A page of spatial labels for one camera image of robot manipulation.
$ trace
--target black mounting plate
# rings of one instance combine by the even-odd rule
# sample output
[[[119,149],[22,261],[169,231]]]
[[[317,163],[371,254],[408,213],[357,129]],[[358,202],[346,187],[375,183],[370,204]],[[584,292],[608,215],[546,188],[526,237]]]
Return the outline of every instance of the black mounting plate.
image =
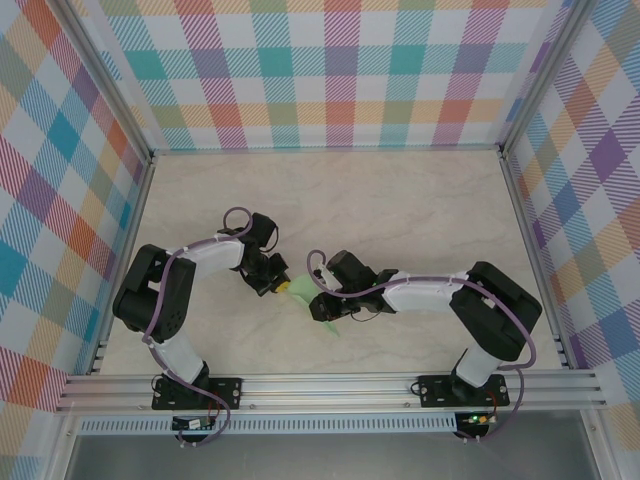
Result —
[[[208,410],[210,399],[198,395],[180,384],[168,380],[165,376],[158,377],[154,384],[152,410]],[[209,377],[209,392],[222,398],[231,410],[240,408],[242,397],[241,378]]]
[[[418,377],[420,393],[420,406],[426,407],[490,407],[493,408],[493,398],[487,395],[491,392],[495,395],[499,407],[509,405],[509,392],[506,390],[503,375],[491,375],[482,390],[467,402],[456,397],[451,389],[451,375],[421,375]]]

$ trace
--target plaid backdrop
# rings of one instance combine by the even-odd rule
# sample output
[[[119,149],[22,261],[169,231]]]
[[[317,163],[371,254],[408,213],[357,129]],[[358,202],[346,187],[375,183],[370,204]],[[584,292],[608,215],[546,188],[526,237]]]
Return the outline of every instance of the plaid backdrop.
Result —
[[[513,167],[578,363],[602,374],[623,457],[637,473],[640,1],[600,1]]]
[[[44,0],[0,0],[0,479],[33,478],[111,288],[142,161]]]
[[[74,3],[150,143],[191,150],[494,144],[562,1]]]

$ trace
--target green object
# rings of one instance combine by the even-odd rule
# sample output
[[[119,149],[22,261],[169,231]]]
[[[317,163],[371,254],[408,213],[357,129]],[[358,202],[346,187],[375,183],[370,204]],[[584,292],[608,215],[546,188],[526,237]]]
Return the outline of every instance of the green object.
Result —
[[[313,280],[311,280],[311,277],[308,274],[304,274],[291,280],[289,288],[287,288],[287,293],[295,298],[296,301],[302,305],[307,312],[309,312],[309,304],[311,303],[311,300],[320,293],[320,289],[315,283],[313,283]],[[338,329],[333,323],[322,322],[322,324],[336,337],[340,336]]]

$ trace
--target purple cable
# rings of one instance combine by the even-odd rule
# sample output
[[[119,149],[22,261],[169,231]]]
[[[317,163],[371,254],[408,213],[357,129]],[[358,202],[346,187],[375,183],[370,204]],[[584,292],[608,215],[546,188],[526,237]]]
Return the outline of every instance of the purple cable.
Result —
[[[528,362],[522,363],[522,364],[516,364],[516,365],[504,365],[501,367],[498,367],[498,370],[501,371],[510,371],[510,370],[515,370],[516,372],[518,372],[518,376],[520,377],[520,393],[518,394],[518,400],[516,401],[515,405],[513,406],[513,410],[511,411],[511,415],[509,415],[509,417],[507,418],[507,420],[505,420],[502,424],[500,424],[497,428],[495,428],[491,433],[485,435],[485,439],[487,438],[491,438],[493,436],[495,436],[498,432],[500,432],[501,430],[504,429],[504,427],[510,423],[512,421],[512,419],[516,416],[516,414],[518,413],[518,410],[520,409],[520,406],[522,405],[522,399],[524,397],[524,375],[522,374],[522,369],[524,368],[529,368],[531,367],[534,363],[536,363],[536,359],[537,359],[537,351],[536,351],[536,346],[533,343],[533,339],[531,338],[531,335],[529,334],[529,332],[527,331],[527,329],[524,327],[524,325],[522,325],[522,322],[520,321],[520,319],[518,317],[516,317],[516,315],[509,309],[509,307],[507,307],[502,300],[500,300],[498,297],[496,297],[493,293],[491,293],[490,291],[488,291],[486,288],[481,287],[480,285],[477,285],[473,282],[470,282],[469,280],[464,280],[462,278],[454,278],[454,277],[443,277],[443,276],[415,276],[415,277],[409,277],[409,278],[402,278],[402,279],[398,279],[398,280],[391,280],[390,282],[385,282],[385,283],[381,283],[379,285],[375,285],[374,287],[368,288],[366,290],[363,290],[361,292],[356,292],[356,293],[340,293],[340,292],[335,292],[329,288],[327,288],[326,285],[324,285],[322,282],[320,282],[320,280],[318,280],[316,278],[316,276],[313,274],[313,267],[311,266],[311,258],[313,257],[313,255],[315,254],[319,254],[322,257],[322,264],[326,265],[327,263],[327,256],[325,255],[325,253],[322,250],[311,250],[309,252],[309,254],[307,255],[307,271],[309,272],[309,276],[311,277],[311,280],[313,280],[313,283],[315,283],[315,285],[322,290],[323,292],[326,292],[330,295],[333,295],[334,297],[339,297],[339,298],[358,298],[358,297],[362,297],[363,295],[368,295],[370,293],[373,293],[377,290],[381,290],[387,287],[391,287],[394,285],[403,285],[406,283],[411,283],[411,282],[451,282],[451,283],[457,283],[460,285],[464,285],[466,287],[472,288],[473,290],[479,292],[480,294],[484,295],[485,297],[487,297],[489,300],[491,300],[493,303],[496,304],[496,306],[502,310],[504,312],[505,315],[507,315],[507,317],[509,317],[509,319],[513,322],[513,324],[516,326],[516,328],[520,331],[520,333],[522,334],[522,336],[524,337],[525,341],[527,342],[527,345],[529,346],[529,350],[531,351],[531,358],[529,359]]]
[[[222,238],[211,237],[211,238],[206,238],[204,240],[198,240],[197,242],[191,243],[191,244],[187,245],[184,248],[180,248],[180,249],[176,250],[175,252],[173,252],[171,254],[169,259],[167,260],[166,265],[164,266],[164,270],[162,271],[162,278],[160,280],[160,290],[158,291],[158,299],[156,300],[156,308],[153,311],[153,316],[151,317],[151,322],[149,323],[149,326],[145,330],[144,334],[142,335],[142,343],[146,344],[149,347],[149,351],[151,352],[151,355],[153,356],[154,360],[158,363],[158,365],[160,365],[160,368],[162,368],[163,373],[165,375],[170,377],[172,380],[178,382],[183,387],[186,387],[186,388],[188,388],[190,390],[193,390],[194,392],[197,392],[197,393],[199,393],[201,395],[209,397],[210,399],[214,400],[215,402],[217,402],[221,406],[223,406],[224,409],[227,412],[227,417],[226,417],[226,419],[224,421],[224,424],[222,425],[222,428],[220,428],[217,432],[212,433],[211,435],[207,435],[204,438],[204,440],[201,440],[198,443],[191,443],[190,445],[193,446],[193,447],[199,447],[199,446],[202,446],[202,445],[206,445],[207,443],[210,443],[213,440],[215,440],[216,438],[218,438],[222,434],[222,432],[225,431],[226,428],[229,426],[229,422],[231,421],[231,409],[229,408],[229,405],[227,405],[227,403],[222,398],[220,398],[219,396],[214,395],[211,392],[207,392],[206,390],[202,390],[201,388],[198,388],[198,387],[196,387],[194,385],[191,385],[190,383],[185,382],[178,375],[176,375],[174,372],[172,372],[169,369],[169,367],[162,361],[162,358],[160,358],[160,355],[158,355],[158,352],[156,352],[155,348],[153,347],[153,342],[151,340],[151,334],[153,333],[153,329],[156,327],[156,324],[158,323],[158,318],[160,318],[160,312],[162,311],[162,304],[164,302],[164,295],[165,295],[165,290],[166,290],[166,287],[167,287],[167,278],[169,277],[169,270],[171,269],[171,265],[173,264],[175,259],[178,258],[180,255],[182,255],[183,253],[185,253],[186,251],[188,251],[191,248],[202,247],[204,245],[209,245],[211,243],[220,243],[220,242],[228,242],[230,240],[235,240],[235,239],[240,238],[241,236],[247,234],[249,232],[249,230],[251,230],[251,227],[253,226],[253,217],[251,216],[251,212],[249,210],[247,210],[246,208],[244,208],[244,207],[232,207],[229,210],[227,210],[225,212],[224,216],[222,217],[223,218],[224,227],[227,228],[227,217],[229,216],[229,214],[232,213],[232,212],[235,212],[235,211],[242,211],[242,212],[246,213],[249,216],[249,222],[247,223],[247,226],[240,233],[236,233],[235,235],[230,235],[228,237],[222,237]],[[182,442],[182,445],[185,445],[185,443],[187,443],[182,438],[182,430],[180,432],[178,432],[178,438]]]

